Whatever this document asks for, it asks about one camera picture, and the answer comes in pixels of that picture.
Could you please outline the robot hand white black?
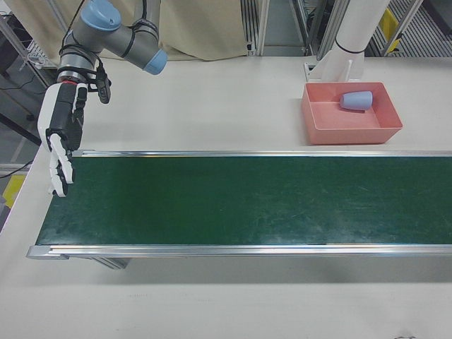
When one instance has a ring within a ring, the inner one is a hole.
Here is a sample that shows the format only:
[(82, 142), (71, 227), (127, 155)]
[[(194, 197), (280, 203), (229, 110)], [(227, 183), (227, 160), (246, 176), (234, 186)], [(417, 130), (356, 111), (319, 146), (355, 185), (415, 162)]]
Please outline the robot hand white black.
[(72, 152), (81, 144), (87, 98), (88, 86), (73, 81), (55, 83), (44, 94), (37, 130), (50, 154), (52, 192), (59, 197), (67, 196), (75, 179)]

